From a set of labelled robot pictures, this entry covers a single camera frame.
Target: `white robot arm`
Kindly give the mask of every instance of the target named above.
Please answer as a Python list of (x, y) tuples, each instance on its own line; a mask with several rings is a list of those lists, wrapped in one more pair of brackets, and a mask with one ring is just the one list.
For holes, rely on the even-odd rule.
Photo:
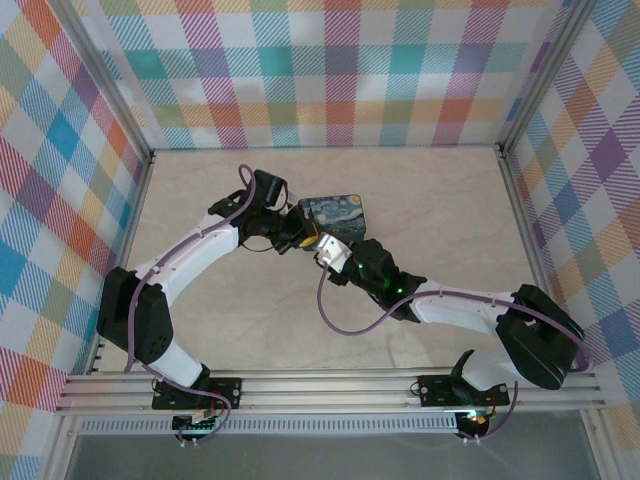
[[(316, 262), (324, 268), (322, 282), (328, 275), (336, 285), (351, 283), (362, 288), (384, 310), (393, 310), (385, 317), (445, 323), (498, 337), (498, 347), (465, 352), (453, 369), (450, 387), (463, 404), (472, 405), (476, 394), (510, 380), (525, 378), (547, 389), (562, 385), (584, 334), (537, 287), (523, 285), (514, 293), (444, 287), (400, 271), (391, 254), (375, 239), (346, 245), (330, 233), (319, 234), (313, 218), (289, 203), (284, 180), (257, 170), (251, 185), (245, 186), (245, 190), (216, 202), (196, 228), (178, 242), (178, 246), (185, 244), (183, 247), (174, 246), (132, 271), (118, 267), (107, 275), (97, 327), (102, 336), (178, 386), (207, 391), (209, 370), (174, 338), (169, 308), (209, 265), (247, 238), (259, 235), (268, 238), (280, 254), (292, 247), (313, 245)], [(283, 207), (276, 209), (283, 196)], [(364, 333), (333, 326), (324, 314), (320, 297), (321, 288), (320, 312), (335, 331)], [(134, 322), (127, 314), (130, 305)]]

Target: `purple cable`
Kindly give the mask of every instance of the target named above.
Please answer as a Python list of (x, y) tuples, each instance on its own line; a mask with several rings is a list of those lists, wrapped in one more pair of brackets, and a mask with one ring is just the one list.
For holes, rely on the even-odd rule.
[(318, 285), (318, 294), (316, 296), (317, 302), (318, 302), (318, 310), (320, 311), (320, 316), (324, 320), (324, 323), (326, 323), (331, 330), (333, 330), (336, 333), (339, 333), (340, 335), (346, 335), (348, 337), (356, 337), (358, 335), (364, 335), (365, 333), (369, 333), (371, 330), (378, 327), (382, 322), (384, 322), (387, 318), (389, 318), (389, 316), (391, 316), (391, 314), (395, 312), (398, 308), (400, 308), (402, 305), (404, 305), (407, 302), (410, 302), (411, 300), (415, 300), (416, 298), (433, 297), (435, 295), (438, 295), (440, 297), (443, 297), (443, 296), (458, 297), (458, 298), (464, 298), (466, 300), (473, 300), (481, 303), (491, 303), (495, 305), (500, 305), (502, 307), (513, 308), (514, 310), (518, 310), (520, 312), (526, 313), (527, 315), (531, 315), (532, 317), (537, 318), (538, 320), (541, 320), (551, 325), (552, 327), (556, 328), (560, 332), (564, 333), (567, 337), (569, 337), (569, 339), (573, 343), (575, 343), (579, 348), (579, 352), (581, 353), (581, 356), (580, 355), (578, 356), (578, 368), (572, 369), (571, 371), (585, 372), (587, 370), (590, 370), (593, 367), (593, 359), (589, 354), (589, 352), (587, 351), (587, 347), (585, 346), (584, 342), (580, 340), (573, 332), (571, 332), (565, 326), (560, 325), (558, 322), (556, 322), (552, 318), (549, 318), (548, 316), (540, 312), (536, 312), (532, 308), (525, 307), (524, 305), (518, 305), (516, 303), (499, 300), (497, 298), (485, 297), (484, 295), (474, 295), (472, 293), (454, 292), (451, 290), (428, 290), (424, 292), (414, 293), (413, 295), (408, 295), (403, 299), (399, 300), (398, 302), (396, 302), (378, 320), (373, 322), (368, 327), (363, 328), (362, 330), (356, 330), (351, 332), (347, 330), (343, 330), (340, 327), (337, 327), (336, 325), (334, 325), (333, 322), (329, 320), (329, 317), (327, 317), (327, 314), (324, 311), (324, 307), (322, 306), (322, 287), (324, 286), (328, 272), (329, 272), (329, 265), (325, 263), (324, 271), (322, 272), (322, 277), (320, 277), (320, 284)]
[(182, 240), (171, 250), (169, 250), (160, 260), (158, 260), (158, 262), (156, 262), (156, 264), (153, 267), (149, 269), (149, 271), (145, 274), (145, 276), (142, 277), (142, 280), (140, 280), (140, 283), (138, 283), (138, 285), (136, 286), (136, 289), (133, 291), (133, 296), (131, 297), (131, 303), (129, 303), (129, 315), (127, 319), (127, 322), (128, 322), (127, 323), (127, 365), (124, 367), (125, 373), (129, 373), (131, 371), (131, 367), (135, 362), (135, 357), (134, 357), (135, 315), (136, 315), (136, 307), (138, 305), (138, 298), (140, 297), (140, 293), (142, 292), (142, 289), (147, 284), (147, 282), (151, 279), (151, 277), (153, 277), (156, 274), (156, 272), (154, 271), (156, 267), (162, 268), (165, 265), (165, 263), (167, 263), (171, 258), (173, 258), (173, 256), (175, 256), (183, 248), (189, 245), (193, 240), (197, 238), (202, 238), (202, 236), (207, 235), (208, 233), (214, 230), (217, 230), (221, 227), (224, 227), (225, 225), (228, 225), (229, 223), (231, 223), (233, 219), (242, 215), (244, 211), (247, 208), (249, 208), (249, 205), (251, 205), (251, 202), (253, 201), (253, 197), (256, 194), (256, 182), (255, 182), (256, 177), (253, 173), (253, 170), (251, 170), (251, 168), (248, 165), (245, 165), (244, 163), (240, 165), (238, 167), (238, 173), (240, 174), (242, 183), (244, 183), (245, 186), (247, 186), (247, 184), (244, 177), (242, 176), (242, 170), (247, 170), (249, 172), (249, 176), (251, 177), (250, 179), (251, 190), (249, 192), (249, 197), (247, 198), (246, 202), (244, 202), (244, 204), (236, 212), (232, 213), (221, 222), (218, 222), (215, 225), (205, 228), (204, 230), (202, 230), (201, 234), (194, 233), (193, 235)]
[[(173, 380), (169, 380), (168, 378), (165, 378), (160, 372), (154, 370), (153, 368), (149, 367), (148, 365), (142, 365), (142, 368), (144, 368), (147, 372), (162, 378), (163, 382), (166, 383), (167, 385), (172, 386), (173, 388), (177, 388), (178, 390), (182, 390), (183, 392), (186, 393), (192, 393), (194, 395), (201, 395), (203, 397), (211, 397), (214, 398), (216, 400), (220, 400), (222, 403), (224, 403), (224, 406), (227, 409), (227, 414), (224, 416), (224, 419), (222, 419), (222, 421), (218, 424), (218, 426), (216, 428), (214, 428), (211, 432), (207, 433), (204, 437), (202, 437), (201, 439), (194, 441), (194, 447), (198, 446), (198, 444), (200, 443), (204, 443), (208, 440), (210, 440), (213, 436), (215, 436), (216, 433), (218, 433), (220, 430), (222, 430), (222, 428), (225, 426), (225, 424), (227, 423), (227, 420), (229, 420), (229, 417), (231, 416), (231, 403), (229, 402), (229, 400), (227, 400), (226, 397), (223, 397), (222, 395), (218, 395), (217, 393), (213, 393), (213, 392), (206, 392), (204, 390), (195, 390), (193, 388), (189, 388), (189, 387), (184, 387), (182, 385), (177, 384), (176, 382), (174, 382)], [(184, 427), (181, 427), (180, 430), (178, 430), (178, 439), (180, 440), (180, 442), (184, 441), (184, 438), (182, 438), (182, 432), (184, 431)]]
[[(156, 264), (149, 269), (149, 271), (144, 275), (144, 277), (142, 277), (142, 279), (140, 280), (140, 283), (138, 283), (138, 286), (136, 287), (136, 289), (133, 292), (133, 296), (131, 297), (131, 303), (129, 304), (129, 315), (128, 315), (128, 319), (127, 319), (127, 332), (128, 332), (128, 338), (127, 338), (127, 365), (125, 366), (124, 371), (126, 373), (131, 371), (131, 367), (133, 366), (133, 363), (135, 362), (135, 357), (134, 357), (134, 349), (135, 349), (135, 312), (136, 312), (136, 306), (138, 304), (138, 298), (140, 297), (140, 292), (142, 292), (142, 289), (144, 288), (144, 286), (147, 284), (147, 282), (151, 279), (151, 277), (153, 277), (156, 272), (154, 271), (154, 269), (157, 268), (162, 268), (171, 258), (173, 258), (177, 253), (179, 253), (183, 248), (185, 248), (187, 245), (189, 245), (193, 240), (195, 240), (196, 238), (202, 238), (205, 235), (211, 233), (214, 230), (217, 230), (221, 227), (224, 227), (225, 225), (228, 225), (233, 219), (237, 218), (238, 216), (242, 215), (242, 213), (244, 213), (244, 211), (249, 208), (249, 205), (251, 205), (251, 202), (253, 201), (253, 198), (255, 197), (256, 194), (256, 177), (253, 173), (253, 170), (251, 170), (251, 168), (245, 164), (240, 165), (240, 167), (238, 167), (238, 173), (240, 174), (240, 178), (242, 179), (242, 183), (244, 183), (245, 187), (247, 186), (247, 183), (244, 179), (244, 177), (242, 176), (242, 171), (243, 170), (247, 170), (249, 172), (249, 176), (250, 178), (250, 184), (251, 184), (251, 190), (249, 191), (249, 197), (247, 198), (247, 200), (244, 202), (244, 204), (233, 214), (229, 215), (227, 218), (225, 218), (224, 220), (222, 220), (221, 222), (216, 223), (215, 225), (212, 225), (210, 227), (205, 228), (204, 230), (202, 230), (200, 232), (200, 234), (198, 233), (194, 233), (193, 235), (190, 235), (189, 237), (185, 238), (184, 240), (182, 240), (180, 243), (178, 243), (175, 247), (173, 247), (171, 250), (169, 250), (158, 262), (156, 262)], [(157, 372), (156, 370), (154, 370), (153, 368), (149, 367), (148, 365), (143, 365), (143, 368), (148, 371), (149, 373), (152, 373), (153, 375), (156, 375), (157, 377), (161, 377), (164, 379), (164, 382), (167, 383), (168, 385), (172, 386), (173, 388), (177, 388), (178, 390), (182, 390), (183, 392), (186, 393), (190, 393), (190, 394), (194, 394), (194, 395), (201, 395), (201, 396), (205, 396), (205, 397), (210, 397), (210, 398), (214, 398), (216, 400), (220, 400), (221, 402), (223, 402), (225, 404), (225, 407), (227, 408), (227, 414), (225, 415), (224, 419), (220, 422), (220, 424), (214, 428), (210, 433), (208, 433), (207, 435), (205, 435), (204, 437), (202, 437), (199, 440), (199, 443), (204, 443), (206, 441), (208, 441), (209, 439), (211, 439), (216, 433), (218, 433), (223, 427), (224, 425), (227, 423), (227, 420), (229, 420), (229, 416), (231, 415), (231, 403), (229, 402), (229, 400), (227, 400), (225, 397), (223, 397), (222, 395), (218, 395), (216, 393), (212, 393), (212, 392), (205, 392), (203, 390), (195, 390), (193, 388), (189, 388), (189, 387), (185, 387), (183, 385), (180, 385), (168, 378), (164, 378), (164, 376), (162, 374), (160, 374), (160, 372)], [(183, 437), (182, 437), (182, 431), (183, 429), (181, 428), (178, 431), (178, 438), (180, 439), (181, 442), (184, 441)], [(196, 442), (194, 440), (193, 442), (194, 447), (198, 445), (198, 442)]]

